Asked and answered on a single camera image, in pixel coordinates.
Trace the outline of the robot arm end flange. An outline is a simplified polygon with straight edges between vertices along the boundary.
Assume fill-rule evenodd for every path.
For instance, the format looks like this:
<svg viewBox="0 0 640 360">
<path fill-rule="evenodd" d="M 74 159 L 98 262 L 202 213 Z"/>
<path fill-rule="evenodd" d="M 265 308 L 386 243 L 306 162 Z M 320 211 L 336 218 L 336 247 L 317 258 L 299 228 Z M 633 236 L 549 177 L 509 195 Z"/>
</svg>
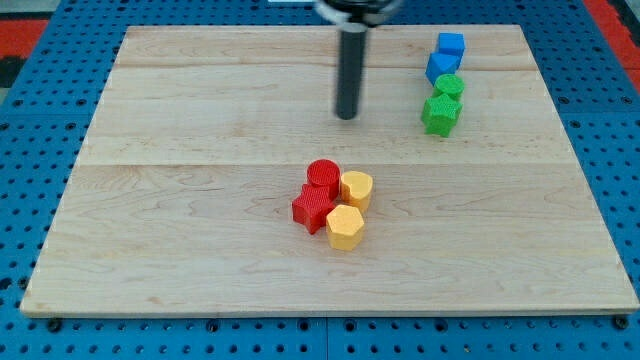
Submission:
<svg viewBox="0 0 640 360">
<path fill-rule="evenodd" d="M 314 10 L 337 26 L 377 27 L 402 8 L 403 0 L 315 0 Z"/>
</svg>

